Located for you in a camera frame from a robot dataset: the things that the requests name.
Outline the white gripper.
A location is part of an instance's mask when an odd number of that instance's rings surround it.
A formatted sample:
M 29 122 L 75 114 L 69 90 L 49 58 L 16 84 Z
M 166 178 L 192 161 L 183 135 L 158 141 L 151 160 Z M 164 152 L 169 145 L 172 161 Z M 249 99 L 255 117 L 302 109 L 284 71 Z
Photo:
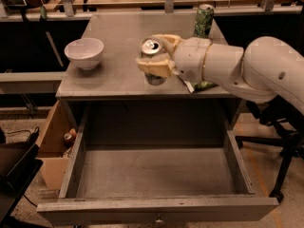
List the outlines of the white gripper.
M 169 59 L 154 62 L 138 58 L 136 62 L 142 72 L 168 78 L 178 71 L 179 76 L 186 82 L 202 81 L 203 60 L 207 49 L 212 45 L 209 39 L 191 37 L 183 41 L 175 34 L 154 34 L 154 37 L 162 42 L 170 56 L 173 55 L 174 62 Z

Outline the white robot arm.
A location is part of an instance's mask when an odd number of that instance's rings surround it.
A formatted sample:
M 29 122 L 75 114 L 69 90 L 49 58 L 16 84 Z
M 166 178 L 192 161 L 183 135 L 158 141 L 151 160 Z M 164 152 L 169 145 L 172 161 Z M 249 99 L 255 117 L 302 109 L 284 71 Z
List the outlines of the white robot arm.
M 158 34 L 142 42 L 136 62 L 146 74 L 206 81 L 257 104 L 280 96 L 304 113 L 303 56 L 275 37 L 259 37 L 242 48 L 207 38 Z

